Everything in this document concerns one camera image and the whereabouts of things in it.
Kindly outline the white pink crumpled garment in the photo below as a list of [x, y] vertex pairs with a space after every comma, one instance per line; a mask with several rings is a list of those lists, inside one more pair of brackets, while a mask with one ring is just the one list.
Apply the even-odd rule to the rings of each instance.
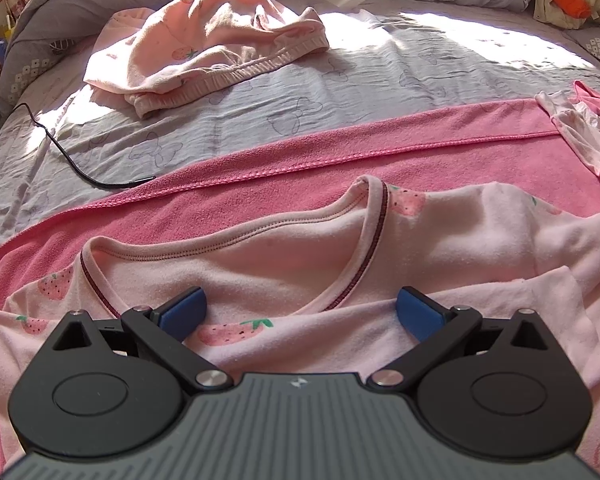
[[571, 90], [541, 91], [534, 98], [580, 162], [600, 179], [600, 92], [576, 80]]

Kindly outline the pink strawberry pajama pants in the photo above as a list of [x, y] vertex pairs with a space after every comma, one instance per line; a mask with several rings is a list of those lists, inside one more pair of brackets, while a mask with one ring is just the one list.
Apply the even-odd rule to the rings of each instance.
[[145, 117], [328, 48], [313, 8], [295, 14], [276, 0], [173, 0], [157, 11], [114, 14], [94, 44], [84, 80]]

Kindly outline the pink fleece blanket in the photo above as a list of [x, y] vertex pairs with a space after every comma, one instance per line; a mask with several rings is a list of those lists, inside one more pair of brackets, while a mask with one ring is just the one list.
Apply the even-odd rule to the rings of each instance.
[[600, 179], [538, 103], [442, 108], [196, 162], [141, 188], [53, 214], [0, 245], [0, 309], [16, 289], [67, 264], [92, 236], [184, 240], [323, 205], [348, 177], [364, 171], [425, 191], [497, 180], [580, 216], [600, 212]]

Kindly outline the grey patterned bed sheet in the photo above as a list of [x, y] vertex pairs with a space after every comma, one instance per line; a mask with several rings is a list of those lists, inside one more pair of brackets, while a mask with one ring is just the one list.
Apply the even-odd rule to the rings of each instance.
[[600, 92], [600, 62], [523, 13], [413, 0], [368, 0], [321, 15], [329, 41], [273, 73], [140, 119], [83, 80], [84, 44], [22, 95], [0, 130], [0, 244], [99, 200], [98, 182], [159, 177], [291, 136], [435, 108], [528, 98], [580, 80]]

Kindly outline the pink strawberry print shirt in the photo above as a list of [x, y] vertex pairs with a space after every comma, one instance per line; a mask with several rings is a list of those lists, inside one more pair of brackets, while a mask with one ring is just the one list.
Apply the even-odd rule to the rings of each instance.
[[592, 393], [579, 452], [600, 472], [600, 213], [580, 218], [503, 183], [423, 193], [374, 177], [327, 207], [193, 240], [94, 237], [70, 266], [14, 292], [0, 309], [5, 460], [22, 453], [8, 397], [66, 312], [115, 318], [193, 286], [208, 311], [187, 347], [234, 377], [372, 374], [414, 347], [394, 308], [404, 286], [488, 318], [533, 309]]

